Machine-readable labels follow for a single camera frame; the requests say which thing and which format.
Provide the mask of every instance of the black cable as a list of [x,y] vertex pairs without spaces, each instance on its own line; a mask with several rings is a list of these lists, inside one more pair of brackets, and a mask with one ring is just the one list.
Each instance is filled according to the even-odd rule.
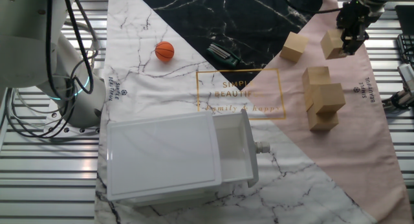
[[335,8],[335,9],[330,9],[330,10],[319,10],[319,11],[305,10],[305,9],[294,6],[289,0],[284,0],[284,1],[286,2],[288,6],[290,6],[294,10],[308,13],[308,14],[326,14],[326,13],[337,12],[337,11],[342,10],[342,8]]
[[47,79],[49,81],[50,88],[52,89],[56,97],[61,98],[58,91],[54,86],[54,80],[52,75],[52,65],[50,62],[50,45],[52,43],[52,10],[53,10],[53,0],[47,0],[46,6],[46,71]]
[[[72,89],[67,92],[67,95],[71,95],[71,93],[74,92],[74,89],[75,89],[75,86],[72,85]],[[11,88],[8,89],[7,94],[6,94],[6,104],[8,104],[10,98],[12,98],[12,89]],[[30,134],[30,135],[27,135],[27,134],[24,134],[23,131],[21,131],[20,129],[17,129],[14,126],[14,123],[10,119],[10,114],[8,113],[8,107],[6,107],[6,109],[5,109],[5,114],[6,114],[6,118],[8,120],[8,123],[10,124],[10,126],[13,128],[13,130],[16,133],[18,133],[18,134],[20,134],[20,135],[22,135],[24,137],[29,137],[29,138],[34,138],[35,137],[35,138],[42,138],[42,139],[51,139],[51,138],[55,137],[56,135],[58,135],[62,130],[64,130],[65,129],[65,126],[67,125],[67,123],[71,119],[72,114],[73,114],[73,111],[74,111],[73,106],[75,104],[76,97],[74,96],[71,99],[71,101],[72,101],[72,109],[71,109],[71,112],[69,113],[69,116],[68,116],[67,120],[65,121],[65,123],[62,125],[62,127],[59,129],[58,132],[56,132],[55,134],[53,134],[51,136],[47,136],[47,137],[46,137],[46,135],[52,133],[60,125],[61,121],[63,120],[62,118],[58,121],[58,123],[53,128],[50,128],[46,133],[43,133],[43,134],[40,134],[40,135],[36,135],[33,131],[31,131],[28,128],[26,128],[24,126],[24,124],[20,120],[16,119],[17,122],[19,123],[19,125]],[[62,114],[63,117],[66,115],[68,107],[69,107],[69,101],[66,101],[65,110],[63,111],[63,114]],[[14,106],[12,106],[12,111],[13,111],[13,114],[15,116],[17,116],[16,109],[15,109]]]
[[78,25],[76,24],[76,19],[75,19],[75,16],[73,14],[73,9],[72,9],[72,6],[71,6],[71,0],[65,0],[65,3],[66,3],[66,8],[67,8],[68,13],[69,13],[69,17],[70,17],[72,25],[73,25],[73,30],[75,31],[76,40],[78,41],[80,52],[81,52],[82,57],[83,57],[83,61],[85,62],[86,69],[88,71],[88,76],[89,76],[89,80],[90,80],[89,81],[90,82],[89,90],[86,90],[86,88],[82,85],[82,83],[80,82],[78,77],[75,76],[75,77],[71,77],[71,78],[76,80],[78,85],[81,87],[81,89],[83,91],[85,91],[87,94],[90,95],[90,94],[92,94],[93,87],[94,87],[93,73],[92,73],[91,65],[88,62],[85,47],[83,46],[83,42],[82,42],[82,38],[80,36],[79,28],[78,28]]
[[3,116],[1,117],[0,129],[3,127],[3,123],[5,122],[5,118],[6,118],[6,108],[7,108],[7,105],[5,105],[5,111],[3,112]]

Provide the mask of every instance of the wooden block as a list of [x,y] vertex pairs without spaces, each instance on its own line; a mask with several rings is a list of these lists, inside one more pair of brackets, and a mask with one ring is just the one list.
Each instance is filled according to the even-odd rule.
[[303,92],[305,93],[305,105],[308,110],[313,104],[312,91],[318,85],[330,84],[331,76],[328,67],[309,67],[302,75]]
[[308,41],[309,39],[305,36],[293,32],[289,33],[282,51],[280,52],[280,57],[297,63],[303,52],[305,52],[305,47],[308,44]]
[[337,112],[345,105],[341,84],[318,85],[312,91],[312,99],[317,114]]
[[339,124],[338,114],[321,113],[316,114],[314,105],[312,105],[308,113],[309,130],[329,131]]
[[321,40],[321,46],[325,59],[337,59],[344,58],[347,55],[341,53],[343,41],[341,39],[343,30],[341,29],[332,29],[328,30],[325,36]]

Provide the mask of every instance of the orange basketball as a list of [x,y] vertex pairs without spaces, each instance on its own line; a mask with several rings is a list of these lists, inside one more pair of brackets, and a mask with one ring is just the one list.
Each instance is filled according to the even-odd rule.
[[163,41],[157,44],[155,54],[157,55],[157,58],[163,62],[169,62],[174,56],[174,47],[170,43]]

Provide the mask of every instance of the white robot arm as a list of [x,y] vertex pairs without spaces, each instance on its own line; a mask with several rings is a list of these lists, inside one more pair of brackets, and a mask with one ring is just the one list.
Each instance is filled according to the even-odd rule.
[[[46,70],[47,0],[0,0],[0,6],[0,86],[4,90],[35,85],[63,107],[66,100],[56,97]],[[50,68],[55,90],[60,97],[66,97],[68,77],[82,59],[60,32],[67,17],[65,0],[52,0],[52,6]],[[76,77],[88,89],[91,81],[84,63],[77,69]],[[75,83],[76,105],[69,120],[72,126],[87,128],[100,123],[105,84],[95,75],[93,82],[90,95]]]

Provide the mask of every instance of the metal grating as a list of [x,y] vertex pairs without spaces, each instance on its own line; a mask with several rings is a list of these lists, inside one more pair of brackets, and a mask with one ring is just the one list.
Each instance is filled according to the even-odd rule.
[[[102,44],[95,63],[98,73],[105,60],[108,0],[81,1]],[[344,1],[350,0],[339,0],[340,6]],[[400,56],[395,43],[401,29],[394,7],[410,4],[409,0],[388,3],[386,13],[368,30],[371,39],[365,45],[381,98],[389,98],[402,89],[397,71]],[[76,17],[82,18],[79,11]],[[62,32],[78,47],[70,27],[64,27]],[[82,33],[85,45],[90,45],[90,35]],[[40,90],[27,88],[22,92],[31,106],[48,110],[50,99]],[[17,112],[33,123],[46,119],[23,106]],[[414,204],[414,114],[412,111],[390,113],[387,119],[409,198]],[[8,127],[0,151],[0,223],[94,223],[97,158],[97,135],[65,142],[44,141],[26,139]]]

